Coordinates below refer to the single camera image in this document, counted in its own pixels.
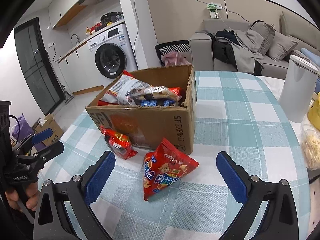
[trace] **pink plastic bag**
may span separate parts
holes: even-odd
[[[176,51],[171,51],[165,54],[161,60],[164,62],[164,66],[191,65],[191,63],[183,57],[181,52]]]

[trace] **patterned black and white fabric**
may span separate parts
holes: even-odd
[[[171,51],[176,51],[176,52],[190,51],[190,45],[188,40],[166,42],[166,43],[156,45],[155,48],[156,48],[157,56],[160,61],[165,54]]]

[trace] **kitchen counter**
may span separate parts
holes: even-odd
[[[88,40],[92,39],[94,36],[97,36],[98,34],[112,28],[115,27],[121,23],[124,23],[124,19],[121,19],[117,22],[114,22],[113,24],[104,27],[103,29],[97,31],[96,33],[92,34],[91,36],[89,36],[88,38],[84,39],[83,41],[81,41],[80,43],[78,43],[76,46],[74,46],[72,49],[70,49],[66,54],[62,55],[61,57],[59,57],[57,63],[60,63],[62,60],[64,60],[67,56],[69,56],[72,52],[76,51],[77,49],[79,49],[81,46],[85,45]]]

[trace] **human hand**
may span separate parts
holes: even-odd
[[[32,211],[36,211],[38,199],[39,199],[40,191],[38,190],[38,182],[31,183],[26,188],[26,195],[28,196],[28,201],[26,202],[26,207],[31,209]],[[11,208],[19,210],[22,212],[21,208],[19,207],[17,201],[19,200],[19,195],[14,188],[9,188],[5,195],[7,197],[8,203]]]

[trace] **purple bag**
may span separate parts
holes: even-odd
[[[24,115],[22,114],[20,117],[18,117],[19,120],[19,124],[20,124],[20,134],[19,134],[19,141],[21,142],[25,137],[27,137],[30,134],[35,134],[35,131],[33,131],[33,129],[30,127],[30,125],[27,123],[26,119],[24,118]],[[13,138],[17,139],[18,137],[18,132],[19,132],[19,126],[16,123],[13,127],[12,127],[12,136]],[[40,142],[38,144],[35,145],[35,148],[37,149],[37,151],[42,150],[43,148],[45,148],[45,145],[43,142]]]

